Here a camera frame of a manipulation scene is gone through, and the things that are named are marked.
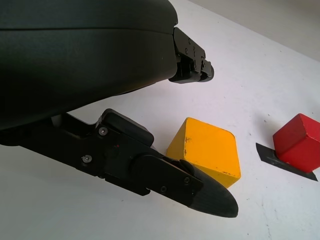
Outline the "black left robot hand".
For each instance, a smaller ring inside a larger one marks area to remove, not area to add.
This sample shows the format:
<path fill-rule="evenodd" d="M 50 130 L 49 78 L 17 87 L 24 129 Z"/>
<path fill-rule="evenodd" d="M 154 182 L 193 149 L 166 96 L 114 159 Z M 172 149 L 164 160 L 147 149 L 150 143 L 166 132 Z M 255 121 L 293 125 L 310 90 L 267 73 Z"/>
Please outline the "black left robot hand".
<path fill-rule="evenodd" d="M 145 196 L 234 218 L 215 179 L 153 148 L 142 125 L 107 109 L 96 123 L 70 111 L 153 85 L 214 77 L 205 51 L 167 0 L 3 0 L 0 143 L 20 146 Z"/>

